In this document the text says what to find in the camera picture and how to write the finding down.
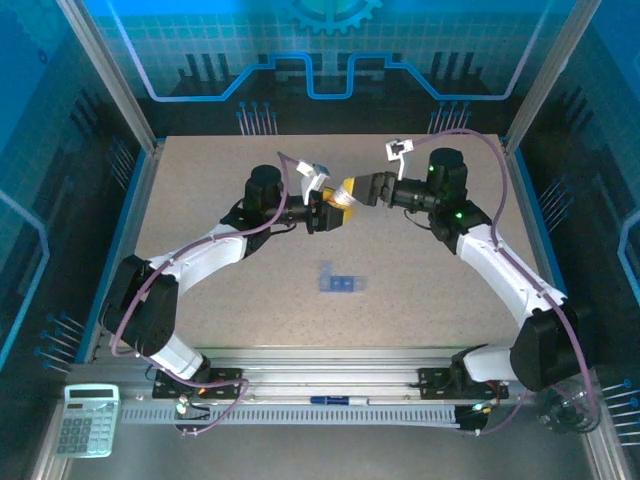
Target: black mount plate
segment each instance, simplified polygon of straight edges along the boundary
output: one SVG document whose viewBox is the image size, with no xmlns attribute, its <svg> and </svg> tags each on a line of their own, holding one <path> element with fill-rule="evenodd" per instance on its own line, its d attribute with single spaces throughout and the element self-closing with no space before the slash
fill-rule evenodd
<svg viewBox="0 0 640 480">
<path fill-rule="evenodd" d="M 212 368 L 209 371 L 208 383 L 233 380 L 240 377 L 242 377 L 241 368 Z M 158 399 L 167 399 L 187 395 L 192 398 L 234 400 L 240 395 L 240 388 L 240 385 L 228 385 L 226 387 L 210 388 L 203 393 L 199 393 L 199 388 L 188 387 L 169 377 L 162 370 L 157 370 L 151 396 Z"/>
<path fill-rule="evenodd" d="M 499 386 L 496 392 L 487 383 L 467 381 L 460 388 L 461 382 L 455 382 L 449 368 L 419 368 L 418 384 L 421 400 L 491 400 L 500 397 L 509 398 L 509 389 Z"/>
</svg>

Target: metal floor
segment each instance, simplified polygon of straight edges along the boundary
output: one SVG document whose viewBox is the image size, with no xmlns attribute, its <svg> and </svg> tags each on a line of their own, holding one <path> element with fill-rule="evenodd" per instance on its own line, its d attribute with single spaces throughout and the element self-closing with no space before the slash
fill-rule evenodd
<svg viewBox="0 0 640 480">
<path fill-rule="evenodd" d="M 527 410 L 484 438 L 421 427 L 259 426 L 181 438 L 168 426 L 120 425 L 112 455 L 75 460 L 69 479 L 590 478 L 580 437 L 547 432 Z"/>
</svg>

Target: glass panel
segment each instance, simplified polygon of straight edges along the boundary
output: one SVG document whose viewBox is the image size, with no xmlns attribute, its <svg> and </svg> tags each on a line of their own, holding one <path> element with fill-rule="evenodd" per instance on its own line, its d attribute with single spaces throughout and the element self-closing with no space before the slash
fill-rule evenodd
<svg viewBox="0 0 640 480">
<path fill-rule="evenodd" d="M 573 0 L 86 4 L 164 136 L 505 133 Z"/>
<path fill-rule="evenodd" d="M 543 215 L 554 195 L 568 205 L 545 221 L 570 299 L 591 311 L 605 387 L 640 380 L 639 22 L 637 3 L 602 2 L 521 145 Z"/>
<path fill-rule="evenodd" d="M 55 2 L 0 2 L 0 43 L 0 448 L 25 478 L 139 146 Z"/>
</svg>

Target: calculator keypad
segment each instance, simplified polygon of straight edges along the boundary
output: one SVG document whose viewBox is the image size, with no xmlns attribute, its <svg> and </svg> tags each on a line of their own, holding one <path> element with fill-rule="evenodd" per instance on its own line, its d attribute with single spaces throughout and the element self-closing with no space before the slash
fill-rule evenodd
<svg viewBox="0 0 640 480">
<path fill-rule="evenodd" d="M 97 409 L 65 411 L 56 453 L 67 457 L 109 454 L 113 443 L 116 406 L 114 402 L 109 402 Z"/>
</svg>

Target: white bracket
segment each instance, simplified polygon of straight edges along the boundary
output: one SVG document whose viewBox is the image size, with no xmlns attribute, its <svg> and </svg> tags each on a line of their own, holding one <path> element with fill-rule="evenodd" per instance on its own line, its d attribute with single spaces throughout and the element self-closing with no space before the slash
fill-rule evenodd
<svg viewBox="0 0 640 480">
<path fill-rule="evenodd" d="M 305 205 L 309 205 L 309 195 L 313 190 L 319 191 L 327 178 L 330 178 L 329 170 L 317 163 L 310 164 L 300 160 L 296 168 L 302 174 L 302 198 Z"/>
<path fill-rule="evenodd" d="M 385 143 L 387 150 L 387 159 L 390 162 L 400 160 L 400 168 L 398 169 L 398 180 L 402 180 L 404 172 L 409 163 L 409 160 L 404 157 L 405 153 L 413 152 L 413 140 L 400 140 L 395 139 Z"/>
</svg>

